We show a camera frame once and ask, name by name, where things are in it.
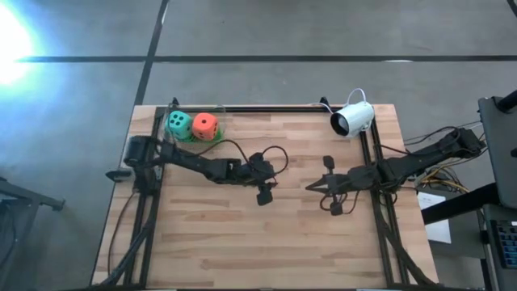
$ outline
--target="foam dice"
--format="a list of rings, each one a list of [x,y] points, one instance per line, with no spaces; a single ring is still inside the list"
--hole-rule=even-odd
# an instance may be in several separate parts
[[[186,140],[192,135],[192,118],[181,111],[174,111],[167,119],[170,134],[179,140]]]
[[[213,141],[219,130],[217,117],[209,113],[200,113],[192,123],[192,133],[202,141]]]

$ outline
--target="orange die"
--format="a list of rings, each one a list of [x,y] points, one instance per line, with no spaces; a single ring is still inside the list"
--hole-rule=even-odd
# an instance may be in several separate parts
[[[212,141],[218,130],[217,117],[209,113],[200,113],[192,123],[192,133],[202,141]]]

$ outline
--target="wooden table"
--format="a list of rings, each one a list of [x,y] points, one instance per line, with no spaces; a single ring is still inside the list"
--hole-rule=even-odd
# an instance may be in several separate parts
[[[150,135],[155,108],[135,107],[129,137]],[[376,105],[375,111],[383,144],[403,150],[395,107]],[[385,287],[370,193],[359,194],[352,214],[331,217],[319,209],[321,194],[305,190],[326,173],[323,155],[334,157],[338,173],[364,165],[359,138],[349,140],[335,134],[329,113],[228,113],[225,122],[225,137],[237,141],[248,155],[272,145],[287,150],[289,168],[277,176],[280,184],[273,189],[274,201],[259,207],[256,188],[216,185],[200,174],[167,165],[147,287]],[[399,154],[385,150],[384,155]],[[234,145],[225,143],[205,157],[241,156]],[[275,169],[284,164],[280,151],[268,151],[266,158]],[[107,276],[108,246],[131,187],[132,182],[115,187],[93,283]],[[128,248],[136,202],[134,199],[122,220],[112,266]],[[351,198],[345,202],[345,210],[351,202]],[[424,273],[437,281],[414,192],[400,191],[395,209],[404,247]],[[391,257],[397,274],[393,252]]]

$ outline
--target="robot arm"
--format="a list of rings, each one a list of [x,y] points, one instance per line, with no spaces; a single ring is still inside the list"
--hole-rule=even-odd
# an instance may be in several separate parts
[[[157,152],[160,146],[158,157],[151,161],[146,158],[150,146],[157,149]],[[149,173],[145,170],[147,168],[170,163],[198,172],[214,183],[256,186],[259,189],[258,205],[266,205],[273,201],[271,188],[276,186],[276,183],[266,181],[274,178],[276,173],[273,166],[264,160],[262,153],[253,154],[248,163],[242,164],[238,158],[208,159],[182,150],[176,144],[158,141],[147,136],[135,136],[129,139],[124,163],[133,168],[137,179]]]
[[[409,176],[422,173],[448,158],[476,157],[484,147],[485,142],[479,141],[472,130],[455,129],[435,144],[405,157],[387,158],[372,166],[354,167],[346,175],[334,174],[334,160],[331,156],[325,156],[323,163],[329,169],[328,174],[305,189],[332,196],[372,188],[394,192]]]

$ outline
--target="bright light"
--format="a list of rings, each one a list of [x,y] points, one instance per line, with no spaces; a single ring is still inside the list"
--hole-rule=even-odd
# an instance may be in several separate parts
[[[11,84],[25,75],[29,64],[17,63],[33,54],[31,37],[15,15],[0,3],[0,84]]]

